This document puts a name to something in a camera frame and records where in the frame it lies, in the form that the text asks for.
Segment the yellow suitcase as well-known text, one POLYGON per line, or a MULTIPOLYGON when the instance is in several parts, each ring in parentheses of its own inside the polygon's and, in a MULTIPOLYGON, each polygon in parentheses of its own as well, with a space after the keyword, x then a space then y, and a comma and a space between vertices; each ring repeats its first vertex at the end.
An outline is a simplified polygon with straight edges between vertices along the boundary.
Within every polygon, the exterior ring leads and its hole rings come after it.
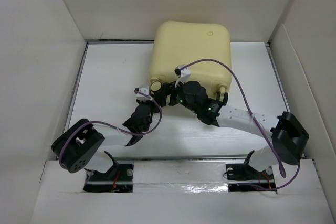
POLYGON ((187 65, 190 81, 197 81, 210 98, 220 98, 230 90, 232 75, 230 34, 220 24, 168 21, 155 34, 149 64, 149 86, 159 90, 178 79, 174 70, 187 65))

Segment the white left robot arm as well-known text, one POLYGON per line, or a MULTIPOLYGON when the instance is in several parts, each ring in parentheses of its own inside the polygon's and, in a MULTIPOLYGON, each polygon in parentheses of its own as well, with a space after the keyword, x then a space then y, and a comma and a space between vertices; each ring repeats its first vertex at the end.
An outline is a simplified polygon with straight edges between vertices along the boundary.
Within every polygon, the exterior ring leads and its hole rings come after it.
POLYGON ((149 86, 134 90, 138 106, 123 123, 124 128, 102 121, 81 119, 51 145, 61 168, 73 174, 85 169, 105 141, 132 146, 152 133, 161 123, 162 109, 149 86))

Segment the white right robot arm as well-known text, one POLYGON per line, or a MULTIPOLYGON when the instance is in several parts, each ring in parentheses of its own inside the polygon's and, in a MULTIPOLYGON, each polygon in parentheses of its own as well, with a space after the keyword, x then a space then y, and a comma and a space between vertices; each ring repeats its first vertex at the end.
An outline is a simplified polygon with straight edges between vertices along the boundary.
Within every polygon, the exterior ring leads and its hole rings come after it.
POLYGON ((197 81, 173 83, 169 87, 170 106, 184 106, 206 125, 237 129, 266 140, 265 147, 250 151, 242 164, 231 167, 225 173, 227 178, 248 181, 274 165, 300 164, 309 134, 292 113, 265 116, 237 109, 209 98, 197 81))

